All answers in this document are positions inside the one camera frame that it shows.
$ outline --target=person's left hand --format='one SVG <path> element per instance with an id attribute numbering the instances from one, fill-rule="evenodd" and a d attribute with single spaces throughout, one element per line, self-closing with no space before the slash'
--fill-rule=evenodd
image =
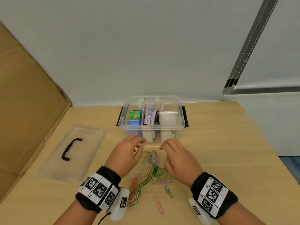
<path id="1" fill-rule="evenodd" d="M 124 178 L 137 165 L 143 155 L 143 149 L 147 140 L 136 134 L 131 134 L 116 145 L 104 166 L 116 172 Z"/>

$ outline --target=wristband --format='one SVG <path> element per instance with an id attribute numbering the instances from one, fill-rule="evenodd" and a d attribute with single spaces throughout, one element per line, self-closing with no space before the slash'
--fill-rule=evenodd
<path id="1" fill-rule="evenodd" d="M 90 176 L 77 189 L 76 199 L 87 210 L 99 213 L 102 209 L 108 210 L 114 202 L 118 192 L 121 177 L 102 166 Z"/>
<path id="2" fill-rule="evenodd" d="M 191 191 L 198 206 L 213 219 L 223 216 L 238 201 L 238 197 L 223 182 L 206 172 L 194 181 Z"/>

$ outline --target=pile of paper clips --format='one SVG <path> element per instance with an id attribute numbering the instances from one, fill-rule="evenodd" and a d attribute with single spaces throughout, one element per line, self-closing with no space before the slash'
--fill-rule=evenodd
<path id="1" fill-rule="evenodd" d="M 148 154 L 148 168 L 145 174 L 145 179 L 140 182 L 139 180 L 142 179 L 142 174 L 138 174 L 136 177 L 132 179 L 132 183 L 130 185 L 129 191 L 129 204 L 128 207 L 132 207 L 133 205 L 138 203 L 138 199 L 141 196 L 141 188 L 143 188 L 145 185 L 147 185 L 149 182 L 156 183 L 157 185 L 164 185 L 164 188 L 168 195 L 173 198 L 172 193 L 170 192 L 168 183 L 172 182 L 172 179 L 167 179 L 164 177 L 165 173 L 168 173 L 168 170 L 166 167 L 159 168 L 158 161 L 157 161 L 157 154 L 155 150 L 152 152 L 144 150 L 144 153 Z M 161 204 L 158 200 L 158 197 L 155 196 L 155 202 L 157 205 L 157 208 L 161 214 L 163 214 L 163 208 L 161 207 Z"/>

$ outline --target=hand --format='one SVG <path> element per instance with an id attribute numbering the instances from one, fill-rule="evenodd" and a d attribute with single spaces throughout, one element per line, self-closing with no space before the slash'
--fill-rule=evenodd
<path id="1" fill-rule="evenodd" d="M 137 165 L 137 162 L 143 155 L 143 148 L 147 140 L 136 134 L 131 134 L 116 145 L 104 166 L 116 172 L 121 178 L 124 178 Z"/>
<path id="2" fill-rule="evenodd" d="M 178 140 L 172 139 L 165 140 L 159 149 L 163 149 L 167 153 L 165 166 L 169 174 L 191 188 L 196 178 L 203 173 L 193 154 L 185 149 Z"/>

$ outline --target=finger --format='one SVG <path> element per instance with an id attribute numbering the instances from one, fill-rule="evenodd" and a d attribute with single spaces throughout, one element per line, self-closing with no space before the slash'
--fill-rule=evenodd
<path id="1" fill-rule="evenodd" d="M 126 141 L 130 141 L 130 140 L 132 140 L 133 138 L 136 138 L 138 135 L 137 134 L 130 134 L 128 137 L 126 137 L 124 140 L 126 140 Z"/>
<path id="2" fill-rule="evenodd" d="M 163 143 L 160 147 L 160 150 L 165 150 L 167 155 L 169 157 L 173 157 L 175 154 L 175 151 L 171 148 L 171 146 L 169 144 Z"/>
<path id="3" fill-rule="evenodd" d="M 180 151 L 180 148 L 177 146 L 173 139 L 167 139 L 164 143 L 169 144 L 175 152 Z"/>
<path id="4" fill-rule="evenodd" d="M 179 140 L 175 140 L 175 143 L 179 147 L 180 150 L 184 150 L 185 148 L 182 146 L 182 144 L 179 142 Z"/>
<path id="5" fill-rule="evenodd" d="M 145 143 L 146 141 L 147 141 L 147 139 L 144 138 L 144 137 L 141 137 L 141 136 L 137 136 L 137 137 L 135 137 L 135 138 L 133 138 L 133 139 L 131 140 L 132 144 L 133 144 L 135 147 L 138 147 L 139 144 L 143 144 L 143 143 Z"/>
<path id="6" fill-rule="evenodd" d="M 170 158 L 168 156 L 166 157 L 166 160 L 165 160 L 165 166 L 166 166 L 169 174 L 173 177 L 175 175 L 174 167 L 171 164 L 171 160 L 170 160 Z"/>
<path id="7" fill-rule="evenodd" d="M 134 154 L 133 160 L 134 160 L 136 163 L 137 163 L 137 162 L 140 160 L 140 158 L 142 157 L 144 147 L 145 147 L 145 145 L 141 145 L 141 146 L 137 149 L 137 152 Z"/>

